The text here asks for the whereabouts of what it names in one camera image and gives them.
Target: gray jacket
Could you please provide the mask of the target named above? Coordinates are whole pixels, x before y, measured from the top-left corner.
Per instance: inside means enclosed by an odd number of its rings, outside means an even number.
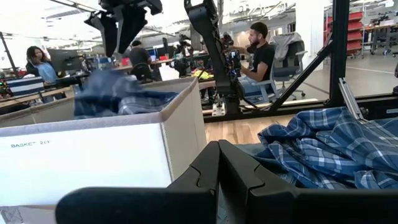
[[[270,44],[275,45],[275,59],[283,60],[289,50],[289,44],[302,41],[300,34],[293,32],[289,34],[275,35],[269,40]]]

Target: black t-shirt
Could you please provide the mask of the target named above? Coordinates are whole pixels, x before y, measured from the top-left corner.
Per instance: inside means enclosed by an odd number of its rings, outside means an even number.
[[[248,52],[250,54],[254,54],[252,55],[252,65],[253,65],[253,68],[251,69],[252,72],[257,72],[257,66],[261,62],[264,62],[266,65],[268,65],[268,68],[262,78],[262,81],[269,80],[271,75],[271,66],[272,63],[274,62],[274,56],[275,56],[275,49],[273,48],[273,46],[269,45],[268,43],[264,44],[259,48],[250,46],[248,47]]]
[[[150,55],[147,50],[142,47],[134,47],[129,52],[129,58],[132,66],[136,66],[140,63],[148,64],[148,58]]]

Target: woman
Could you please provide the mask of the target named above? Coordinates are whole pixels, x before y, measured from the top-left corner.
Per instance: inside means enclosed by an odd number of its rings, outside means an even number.
[[[45,84],[55,83],[58,76],[55,73],[51,61],[47,58],[42,49],[31,46],[26,51],[26,57],[26,70],[28,74],[42,77]]]

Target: person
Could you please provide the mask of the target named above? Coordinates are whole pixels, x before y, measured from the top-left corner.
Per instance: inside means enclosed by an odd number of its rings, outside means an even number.
[[[260,88],[253,84],[270,79],[275,50],[267,42],[267,35],[267,25],[262,22],[256,22],[250,27],[249,41],[251,45],[248,48],[235,46],[230,47],[232,50],[239,50],[240,53],[253,54],[252,69],[242,66],[241,73],[246,76],[239,78],[246,94],[259,92]],[[269,92],[271,87],[267,86],[266,89],[267,92]]]
[[[26,51],[26,59],[27,74],[33,74],[35,77],[42,77],[44,85],[50,85],[56,82],[58,76],[50,59],[46,56],[42,49],[36,46],[29,47]],[[65,98],[65,94],[58,93],[53,96],[46,96],[44,97],[43,103],[53,101],[53,97],[55,97],[57,100],[60,100]]]
[[[142,48],[141,41],[135,40],[132,42],[129,58],[132,65],[131,75],[135,75],[141,83],[151,82],[152,72],[149,65],[152,59],[149,52]]]

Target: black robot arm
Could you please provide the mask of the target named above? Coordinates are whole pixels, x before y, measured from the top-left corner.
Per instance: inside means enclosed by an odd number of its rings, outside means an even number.
[[[162,12],[160,0],[99,0],[99,4],[105,11],[92,13],[85,23],[101,31],[108,57],[115,51],[123,54],[147,24],[145,7],[152,15]]]
[[[193,28],[203,37],[206,44],[213,63],[217,92],[225,103],[226,113],[240,113],[239,90],[241,88],[236,76],[231,76],[231,65],[223,53],[225,48],[220,40],[218,15],[213,0],[203,0],[196,6],[192,6],[191,0],[184,0],[184,7]]]

